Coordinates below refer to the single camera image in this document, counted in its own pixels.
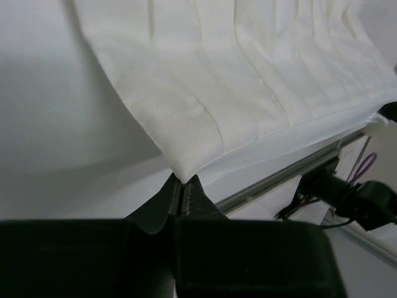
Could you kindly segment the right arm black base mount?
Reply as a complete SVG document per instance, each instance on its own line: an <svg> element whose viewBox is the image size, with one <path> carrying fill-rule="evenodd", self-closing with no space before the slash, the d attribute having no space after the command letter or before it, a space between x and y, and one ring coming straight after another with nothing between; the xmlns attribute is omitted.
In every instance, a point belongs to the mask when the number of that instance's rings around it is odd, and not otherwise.
<svg viewBox="0 0 397 298"><path fill-rule="evenodd" d="M280 210L276 215L277 220L288 220L294 213L303 207L317 203L320 201L317 197L312 195L308 190L308 187L313 184L314 179L320 174L334 174L337 164L339 163L339 158L334 157L329 161L314 167L309 172L305 173L295 191L291 203Z"/></svg>

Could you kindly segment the white pleated skirt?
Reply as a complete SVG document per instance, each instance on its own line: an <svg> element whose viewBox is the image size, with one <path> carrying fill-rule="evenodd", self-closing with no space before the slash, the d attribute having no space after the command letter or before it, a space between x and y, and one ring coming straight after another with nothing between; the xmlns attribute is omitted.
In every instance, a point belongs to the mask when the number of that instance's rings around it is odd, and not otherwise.
<svg viewBox="0 0 397 298"><path fill-rule="evenodd" d="M396 75L360 1L73 1L118 97L183 182L374 119Z"/></svg>

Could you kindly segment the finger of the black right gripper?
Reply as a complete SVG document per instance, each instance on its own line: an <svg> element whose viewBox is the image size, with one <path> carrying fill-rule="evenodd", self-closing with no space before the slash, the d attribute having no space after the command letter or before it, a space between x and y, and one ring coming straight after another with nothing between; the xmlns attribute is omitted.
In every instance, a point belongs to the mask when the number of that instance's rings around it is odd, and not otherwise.
<svg viewBox="0 0 397 298"><path fill-rule="evenodd" d="M378 113L388 120L397 122L397 102L385 104Z"/></svg>

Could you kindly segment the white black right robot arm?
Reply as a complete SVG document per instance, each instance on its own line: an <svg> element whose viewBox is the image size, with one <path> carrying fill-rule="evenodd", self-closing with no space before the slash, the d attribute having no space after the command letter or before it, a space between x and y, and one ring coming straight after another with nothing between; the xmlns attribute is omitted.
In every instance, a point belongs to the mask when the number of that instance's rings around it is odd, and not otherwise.
<svg viewBox="0 0 397 298"><path fill-rule="evenodd" d="M296 199L315 198L335 208L336 214L356 221L366 231L396 223L396 192L379 181L347 182L336 176L338 157L303 175Z"/></svg>

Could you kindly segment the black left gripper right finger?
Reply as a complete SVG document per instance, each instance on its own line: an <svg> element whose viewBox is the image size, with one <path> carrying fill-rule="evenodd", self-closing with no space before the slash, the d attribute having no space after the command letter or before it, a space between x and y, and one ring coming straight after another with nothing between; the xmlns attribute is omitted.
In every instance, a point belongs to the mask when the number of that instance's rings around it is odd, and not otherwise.
<svg viewBox="0 0 397 298"><path fill-rule="evenodd" d="M175 223L179 297L345 297L331 243L316 225L231 220L194 176Z"/></svg>

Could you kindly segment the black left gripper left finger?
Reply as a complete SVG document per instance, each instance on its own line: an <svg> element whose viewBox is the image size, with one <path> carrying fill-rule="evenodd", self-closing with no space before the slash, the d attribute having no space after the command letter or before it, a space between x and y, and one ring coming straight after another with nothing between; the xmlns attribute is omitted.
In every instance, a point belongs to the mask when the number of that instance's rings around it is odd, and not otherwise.
<svg viewBox="0 0 397 298"><path fill-rule="evenodd" d="M171 175L122 219L3 220L2 297L172 297Z"/></svg>

